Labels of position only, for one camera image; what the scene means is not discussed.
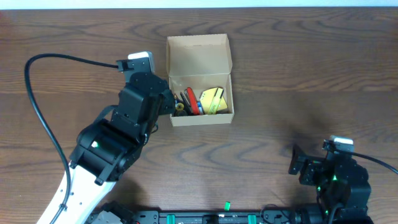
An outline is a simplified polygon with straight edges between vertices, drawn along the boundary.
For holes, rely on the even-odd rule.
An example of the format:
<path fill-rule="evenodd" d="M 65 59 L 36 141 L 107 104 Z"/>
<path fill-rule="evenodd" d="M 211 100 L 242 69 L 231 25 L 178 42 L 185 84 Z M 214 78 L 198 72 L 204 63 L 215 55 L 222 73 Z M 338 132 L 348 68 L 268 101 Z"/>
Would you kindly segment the black yellow correction tape dispenser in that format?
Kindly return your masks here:
<path fill-rule="evenodd" d="M 174 94 L 174 99 L 175 99 L 175 113 L 174 116 L 179 117 L 179 116 L 186 116 L 187 112 L 185 111 L 185 105 L 182 100 L 178 98 L 176 94 Z"/>

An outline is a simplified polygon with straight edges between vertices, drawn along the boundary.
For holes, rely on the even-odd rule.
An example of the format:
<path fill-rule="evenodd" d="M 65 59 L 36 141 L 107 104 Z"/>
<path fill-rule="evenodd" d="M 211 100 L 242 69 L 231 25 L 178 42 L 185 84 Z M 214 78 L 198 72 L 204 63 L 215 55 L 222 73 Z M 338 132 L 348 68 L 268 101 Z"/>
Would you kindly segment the red black stapler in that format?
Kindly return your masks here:
<path fill-rule="evenodd" d="M 185 107 L 189 111 L 190 115 L 200 115 L 197 99 L 190 87 L 187 87 L 184 91 L 181 91 L 180 96 L 182 97 L 183 103 L 185 104 Z"/>

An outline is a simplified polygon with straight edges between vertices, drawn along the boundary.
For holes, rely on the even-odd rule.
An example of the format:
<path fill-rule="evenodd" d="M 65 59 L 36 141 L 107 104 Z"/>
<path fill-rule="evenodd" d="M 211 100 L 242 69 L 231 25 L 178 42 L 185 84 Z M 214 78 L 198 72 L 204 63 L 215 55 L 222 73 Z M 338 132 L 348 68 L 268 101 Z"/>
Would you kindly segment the yellow sticky note pad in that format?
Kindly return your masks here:
<path fill-rule="evenodd" d="M 210 88 L 208 90 L 205 90 L 202 92 L 201 96 L 200 96 L 200 103 L 202 105 L 203 111 L 205 114 L 208 114 L 209 111 L 209 107 L 211 105 L 212 99 L 215 95 L 215 92 L 217 90 L 217 88 Z M 226 113 L 228 111 L 228 105 L 226 103 L 226 100 L 224 98 L 224 96 L 222 97 L 221 101 L 220 101 L 220 105 L 218 108 L 218 111 L 216 114 L 218 113 Z"/>

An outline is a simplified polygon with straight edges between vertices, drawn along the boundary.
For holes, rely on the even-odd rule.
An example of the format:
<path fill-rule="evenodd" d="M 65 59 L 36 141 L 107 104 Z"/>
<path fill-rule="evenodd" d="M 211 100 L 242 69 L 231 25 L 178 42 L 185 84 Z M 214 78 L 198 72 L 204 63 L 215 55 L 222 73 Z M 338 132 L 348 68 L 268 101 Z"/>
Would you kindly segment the cardboard box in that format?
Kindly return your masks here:
<path fill-rule="evenodd" d="M 234 116 L 231 70 L 233 62 L 226 34 L 171 36 L 167 38 L 166 69 L 170 89 L 180 96 L 188 87 L 200 101 L 204 91 L 223 89 L 226 108 L 214 115 L 177 116 L 170 120 L 174 127 L 204 124 L 228 124 Z"/>

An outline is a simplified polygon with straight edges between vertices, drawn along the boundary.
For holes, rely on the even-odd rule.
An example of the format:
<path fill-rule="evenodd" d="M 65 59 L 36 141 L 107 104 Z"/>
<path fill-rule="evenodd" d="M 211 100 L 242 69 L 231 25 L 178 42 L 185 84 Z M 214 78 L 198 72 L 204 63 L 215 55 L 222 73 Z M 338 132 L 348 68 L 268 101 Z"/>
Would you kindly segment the yellow highlighter pen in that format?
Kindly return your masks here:
<path fill-rule="evenodd" d="M 223 97 L 224 89 L 217 88 L 215 95 L 212 99 L 211 105 L 209 107 L 208 114 L 216 114 L 220 105 L 220 101 Z"/>

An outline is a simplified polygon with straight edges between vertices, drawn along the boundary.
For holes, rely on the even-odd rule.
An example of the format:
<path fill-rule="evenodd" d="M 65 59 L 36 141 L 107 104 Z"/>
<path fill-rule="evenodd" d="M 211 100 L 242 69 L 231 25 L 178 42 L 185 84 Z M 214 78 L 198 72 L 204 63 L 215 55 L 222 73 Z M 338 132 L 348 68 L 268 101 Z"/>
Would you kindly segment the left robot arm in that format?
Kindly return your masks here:
<path fill-rule="evenodd" d="M 71 186 L 62 179 L 39 223 L 84 223 L 137 161 L 158 117 L 174 112 L 174 97 L 166 80 L 139 72 L 108 111 L 110 120 L 99 116 L 78 135 L 68 165 Z"/>

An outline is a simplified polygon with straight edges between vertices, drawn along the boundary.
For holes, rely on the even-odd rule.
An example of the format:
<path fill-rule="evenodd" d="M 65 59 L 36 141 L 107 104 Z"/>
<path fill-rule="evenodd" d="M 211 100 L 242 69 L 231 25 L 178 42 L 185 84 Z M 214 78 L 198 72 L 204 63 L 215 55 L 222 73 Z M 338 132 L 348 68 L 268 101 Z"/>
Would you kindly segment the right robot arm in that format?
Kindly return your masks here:
<path fill-rule="evenodd" d="M 368 215 L 371 186 L 367 170 L 352 158 L 350 143 L 326 140 L 326 157 L 309 156 L 293 146 L 289 174 L 302 185 L 315 186 L 317 202 L 301 205 L 289 215 L 292 223 L 372 223 Z"/>

